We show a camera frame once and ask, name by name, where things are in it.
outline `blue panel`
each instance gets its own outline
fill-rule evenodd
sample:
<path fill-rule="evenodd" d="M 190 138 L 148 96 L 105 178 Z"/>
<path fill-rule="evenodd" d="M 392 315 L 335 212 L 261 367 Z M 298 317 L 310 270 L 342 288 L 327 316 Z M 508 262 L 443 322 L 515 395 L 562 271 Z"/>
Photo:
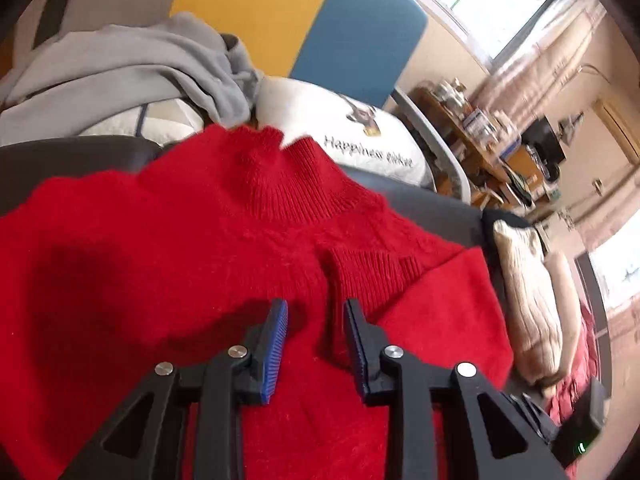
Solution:
<path fill-rule="evenodd" d="M 381 107 L 426 26 L 415 0 L 325 0 L 290 77 Z"/>

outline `curtain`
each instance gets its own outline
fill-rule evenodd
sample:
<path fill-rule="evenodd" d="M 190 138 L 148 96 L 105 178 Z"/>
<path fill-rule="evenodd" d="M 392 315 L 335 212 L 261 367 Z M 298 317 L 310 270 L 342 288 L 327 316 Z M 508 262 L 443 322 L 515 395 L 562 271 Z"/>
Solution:
<path fill-rule="evenodd" d="M 591 215 L 576 225 L 587 251 L 609 240 L 640 210 L 640 169 L 607 198 Z"/>
<path fill-rule="evenodd" d="M 498 71 L 476 92 L 478 108 L 503 110 L 519 133 L 576 73 L 606 11 L 599 0 L 556 0 Z"/>

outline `gray armrest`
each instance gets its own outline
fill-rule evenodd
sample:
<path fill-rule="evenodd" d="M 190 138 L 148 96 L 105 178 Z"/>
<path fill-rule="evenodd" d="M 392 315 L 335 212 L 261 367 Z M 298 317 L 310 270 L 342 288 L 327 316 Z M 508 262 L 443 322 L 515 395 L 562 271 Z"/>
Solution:
<path fill-rule="evenodd" d="M 429 149 L 438 159 L 451 181 L 455 198 L 459 198 L 466 204 L 471 203 L 471 188 L 466 174 L 460 166 L 456 157 L 446 145 L 440 134 L 433 125 L 422 114 L 418 107 L 399 88 L 391 92 L 391 97 L 407 116 L 409 122 L 418 131 L 420 136 L 427 143 Z"/>

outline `red knit fabric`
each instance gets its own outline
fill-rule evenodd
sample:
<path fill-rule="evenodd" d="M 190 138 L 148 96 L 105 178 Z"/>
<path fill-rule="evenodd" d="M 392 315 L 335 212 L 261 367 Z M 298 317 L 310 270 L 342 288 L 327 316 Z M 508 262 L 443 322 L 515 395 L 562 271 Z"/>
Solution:
<path fill-rule="evenodd" d="M 433 364 L 502 386 L 504 319 L 478 249 L 427 234 L 311 139 L 212 126 L 137 176 L 52 178 L 0 219 L 0 442 L 57 478 L 159 361 L 204 362 L 275 297 L 289 336 L 271 404 L 244 410 L 247 478 L 381 479 L 386 409 L 344 362 L 342 302 Z"/>

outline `triangular cutout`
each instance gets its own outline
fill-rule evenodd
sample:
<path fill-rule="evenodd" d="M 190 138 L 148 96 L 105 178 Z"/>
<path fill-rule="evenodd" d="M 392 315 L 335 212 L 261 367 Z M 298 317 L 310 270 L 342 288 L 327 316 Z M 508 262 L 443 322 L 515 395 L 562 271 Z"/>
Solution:
<path fill-rule="evenodd" d="M 135 458 L 142 445 L 146 422 L 153 405 L 154 394 L 142 397 L 105 439 L 103 449 L 109 453 Z"/>
<path fill-rule="evenodd" d="M 478 405 L 494 458 L 507 458 L 527 450 L 524 437 L 513 427 L 511 421 L 488 394 L 478 395 Z"/>

